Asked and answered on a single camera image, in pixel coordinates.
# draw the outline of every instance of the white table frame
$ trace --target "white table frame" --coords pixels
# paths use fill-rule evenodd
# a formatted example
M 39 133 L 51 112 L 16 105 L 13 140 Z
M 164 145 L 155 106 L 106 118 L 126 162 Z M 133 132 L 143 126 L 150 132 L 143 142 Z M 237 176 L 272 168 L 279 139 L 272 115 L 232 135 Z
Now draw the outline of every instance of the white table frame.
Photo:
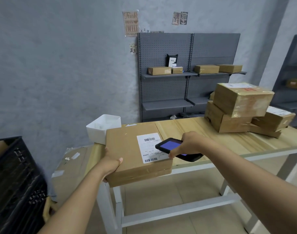
M 279 157 L 283 155 L 288 155 L 288 158 L 284 162 L 283 166 L 279 170 L 277 176 L 283 180 L 290 182 L 295 174 L 297 173 L 297 149 L 289 149 L 282 152 L 270 152 L 262 155 L 255 155 L 246 157 L 248 161 L 256 161 L 265 158 Z M 195 165 L 184 168 L 172 169 L 172 174 L 185 173 L 190 171 L 214 168 L 213 163 Z M 185 213 L 195 212 L 199 210 L 209 209 L 213 207 L 218 207 L 226 204 L 235 203 L 241 201 L 248 211 L 252 214 L 252 217 L 248 223 L 244 226 L 245 230 L 251 234 L 256 231 L 260 225 L 260 220 L 256 215 L 250 210 L 250 208 L 241 200 L 241 197 L 234 191 L 234 193 L 228 194 L 229 187 L 226 180 L 224 180 L 219 197 L 214 197 L 210 199 L 205 199 L 201 201 L 196 201 L 192 203 L 186 203 L 181 205 L 176 205 L 168 208 L 157 209 L 149 212 L 143 212 L 133 215 L 124 215 L 124 207 L 121 198 L 120 187 L 114 187 L 114 195 L 116 202 L 116 211 L 114 212 L 110 188 L 107 183 L 102 182 L 99 188 L 99 193 L 97 196 L 97 202 L 101 212 L 101 216 L 104 222 L 104 226 L 107 234 L 122 234 L 122 228 L 132 226 L 135 224 L 140 224 L 144 222 L 150 222 L 153 220 L 163 219 L 167 217 L 173 217 Z

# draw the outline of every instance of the person's right arm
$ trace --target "person's right arm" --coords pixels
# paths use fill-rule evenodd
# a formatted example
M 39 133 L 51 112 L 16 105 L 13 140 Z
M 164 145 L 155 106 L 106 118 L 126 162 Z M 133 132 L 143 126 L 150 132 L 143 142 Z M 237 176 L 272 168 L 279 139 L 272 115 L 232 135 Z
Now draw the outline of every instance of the person's right arm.
M 297 233 L 297 187 L 196 132 L 184 133 L 182 140 L 170 158 L 204 154 L 270 233 Z

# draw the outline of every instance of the forearm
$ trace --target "forearm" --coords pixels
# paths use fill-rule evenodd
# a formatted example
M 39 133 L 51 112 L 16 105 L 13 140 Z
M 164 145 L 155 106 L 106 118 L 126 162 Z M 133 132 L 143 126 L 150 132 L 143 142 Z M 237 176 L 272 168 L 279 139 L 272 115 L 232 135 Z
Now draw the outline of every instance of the forearm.
M 297 233 L 297 188 L 213 141 L 203 153 L 271 233 Z
M 39 233 L 85 233 L 102 179 L 102 173 L 92 169 Z

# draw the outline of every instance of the tiled floor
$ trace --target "tiled floor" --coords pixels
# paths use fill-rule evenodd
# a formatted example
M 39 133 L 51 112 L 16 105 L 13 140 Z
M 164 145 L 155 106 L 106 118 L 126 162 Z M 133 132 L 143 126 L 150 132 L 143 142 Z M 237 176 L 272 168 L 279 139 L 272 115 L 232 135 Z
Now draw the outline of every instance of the tiled floor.
M 269 158 L 255 163 L 276 174 L 287 156 Z M 219 196 L 223 177 L 216 168 L 195 172 L 157 177 L 135 182 L 121 188 L 125 214 L 136 214 L 154 209 L 170 207 Z M 243 223 L 250 218 L 249 212 L 241 203 L 202 210 L 186 215 L 138 224 L 123 229 L 127 234 L 171 233 L 245 234 Z M 105 233 L 97 205 L 89 220 L 87 234 Z M 256 234 L 268 234 L 261 225 Z

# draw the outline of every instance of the barcode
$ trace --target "barcode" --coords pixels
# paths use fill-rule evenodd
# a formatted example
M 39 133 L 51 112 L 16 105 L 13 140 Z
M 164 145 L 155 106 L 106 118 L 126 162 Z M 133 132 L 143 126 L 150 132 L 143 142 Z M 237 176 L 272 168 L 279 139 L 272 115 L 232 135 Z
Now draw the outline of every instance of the barcode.
M 144 141 L 149 141 L 149 140 L 155 140 L 155 138 L 147 138 L 147 139 L 144 139 Z
M 149 159 L 145 159 L 144 161 L 145 161 L 146 163 L 147 163 L 147 162 L 152 162 L 152 161 L 157 161 L 157 157 L 149 158 Z

